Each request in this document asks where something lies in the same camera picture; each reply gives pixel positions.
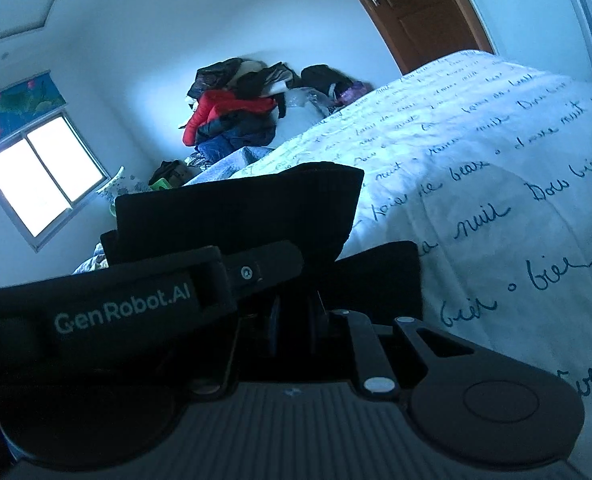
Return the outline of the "floral window blind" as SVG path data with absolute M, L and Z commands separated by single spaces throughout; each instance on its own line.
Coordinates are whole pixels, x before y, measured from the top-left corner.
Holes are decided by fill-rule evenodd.
M 64 104 L 66 100 L 49 72 L 0 90 L 0 141 Z

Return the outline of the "black pants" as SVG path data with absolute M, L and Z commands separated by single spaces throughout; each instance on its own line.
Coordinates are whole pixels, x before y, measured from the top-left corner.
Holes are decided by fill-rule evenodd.
M 421 266 L 410 240 L 341 252 L 358 224 L 363 170 L 305 162 L 278 174 L 123 195 L 116 229 L 100 237 L 109 263 L 215 246 L 224 255 L 286 240 L 303 258 L 302 281 L 326 310 L 386 325 L 422 318 Z

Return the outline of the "white bedsheet with blue script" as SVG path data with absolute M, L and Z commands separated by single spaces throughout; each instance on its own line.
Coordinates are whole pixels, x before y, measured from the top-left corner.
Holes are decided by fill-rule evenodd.
M 592 479 L 592 84 L 463 51 L 295 136 L 230 179 L 333 162 L 363 170 L 341 252 L 410 240 L 424 321 L 572 388 L 565 465 L 334 465 L 317 444 L 325 310 L 301 273 L 223 322 L 219 390 L 122 474 L 189 479 Z

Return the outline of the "brown wooden door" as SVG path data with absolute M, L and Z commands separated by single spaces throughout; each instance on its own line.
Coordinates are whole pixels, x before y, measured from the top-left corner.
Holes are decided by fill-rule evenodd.
M 494 50 L 471 0 L 360 0 L 401 73 L 462 50 Z

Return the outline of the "pile of clothes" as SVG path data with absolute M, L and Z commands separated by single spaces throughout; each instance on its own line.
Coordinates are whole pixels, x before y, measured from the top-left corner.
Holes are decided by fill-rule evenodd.
M 179 188 L 244 146 L 278 148 L 366 96 L 372 87 L 325 64 L 297 73 L 250 58 L 228 58 L 196 72 L 186 94 L 191 116 L 183 160 L 165 160 L 149 179 L 157 188 Z

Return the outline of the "floral pillow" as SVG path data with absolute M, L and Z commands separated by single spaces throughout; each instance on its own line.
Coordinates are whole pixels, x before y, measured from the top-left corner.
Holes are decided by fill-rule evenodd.
M 108 203 L 108 209 L 113 217 L 116 217 L 116 200 L 119 196 L 148 193 L 151 187 L 144 181 L 130 174 L 123 166 L 109 179 L 96 194 Z

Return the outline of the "bright window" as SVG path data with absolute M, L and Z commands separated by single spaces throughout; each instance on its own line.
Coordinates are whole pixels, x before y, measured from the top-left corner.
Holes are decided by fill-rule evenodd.
M 108 180 L 62 108 L 0 140 L 0 206 L 34 252 Z

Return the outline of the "light blue quilted mattress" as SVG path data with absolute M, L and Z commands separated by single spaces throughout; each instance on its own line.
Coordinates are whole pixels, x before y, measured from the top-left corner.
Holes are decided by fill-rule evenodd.
M 236 172 L 243 170 L 255 162 L 259 162 L 260 159 L 263 159 L 272 152 L 273 148 L 244 146 L 236 152 L 225 156 L 205 171 L 201 171 L 200 174 L 197 174 L 196 177 L 185 183 L 185 186 L 230 179 Z

